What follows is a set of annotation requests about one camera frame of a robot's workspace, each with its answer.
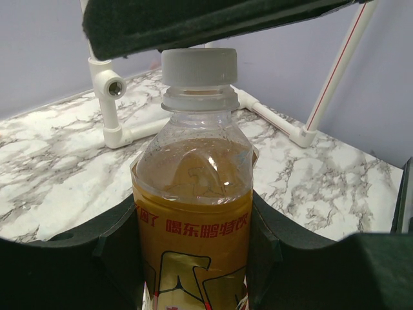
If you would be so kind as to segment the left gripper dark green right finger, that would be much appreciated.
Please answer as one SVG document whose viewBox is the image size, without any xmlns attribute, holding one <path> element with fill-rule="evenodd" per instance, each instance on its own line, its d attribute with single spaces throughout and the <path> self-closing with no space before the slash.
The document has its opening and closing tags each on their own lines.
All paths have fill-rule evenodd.
<svg viewBox="0 0 413 310">
<path fill-rule="evenodd" d="M 412 235 L 330 240 L 255 194 L 247 289 L 251 309 L 411 309 Z"/>
</svg>

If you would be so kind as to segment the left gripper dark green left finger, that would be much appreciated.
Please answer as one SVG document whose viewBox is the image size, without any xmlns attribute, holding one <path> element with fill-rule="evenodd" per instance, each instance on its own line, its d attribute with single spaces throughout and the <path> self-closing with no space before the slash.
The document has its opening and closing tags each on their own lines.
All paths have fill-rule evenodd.
<svg viewBox="0 0 413 310">
<path fill-rule="evenodd" d="M 1 240 L 1 309 L 142 309 L 134 199 L 48 241 Z"/>
</svg>

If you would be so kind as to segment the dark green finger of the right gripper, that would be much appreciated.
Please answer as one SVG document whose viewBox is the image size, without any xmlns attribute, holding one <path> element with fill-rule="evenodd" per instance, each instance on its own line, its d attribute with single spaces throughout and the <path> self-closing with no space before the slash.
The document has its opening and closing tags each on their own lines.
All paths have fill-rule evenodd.
<svg viewBox="0 0 413 310">
<path fill-rule="evenodd" d="M 353 1 L 82 1 L 83 32 L 95 58 L 187 48 L 315 19 Z"/>
</svg>

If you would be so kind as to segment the gold label drink bottle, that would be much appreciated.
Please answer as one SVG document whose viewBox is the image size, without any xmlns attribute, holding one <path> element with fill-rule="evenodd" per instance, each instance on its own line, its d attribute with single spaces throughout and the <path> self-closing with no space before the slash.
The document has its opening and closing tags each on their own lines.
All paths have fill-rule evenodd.
<svg viewBox="0 0 413 310">
<path fill-rule="evenodd" d="M 132 163 L 145 309 L 244 309 L 257 154 L 237 93 L 170 87 L 166 125 Z"/>
</svg>

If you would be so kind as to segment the white QR code bottle cap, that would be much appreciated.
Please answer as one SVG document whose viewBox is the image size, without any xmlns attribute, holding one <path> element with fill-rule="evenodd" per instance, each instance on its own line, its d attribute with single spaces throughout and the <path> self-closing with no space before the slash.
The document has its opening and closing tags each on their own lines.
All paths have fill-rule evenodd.
<svg viewBox="0 0 413 310">
<path fill-rule="evenodd" d="M 237 82 L 233 48 L 180 48 L 161 54 L 163 84 L 170 87 L 214 87 Z"/>
</svg>

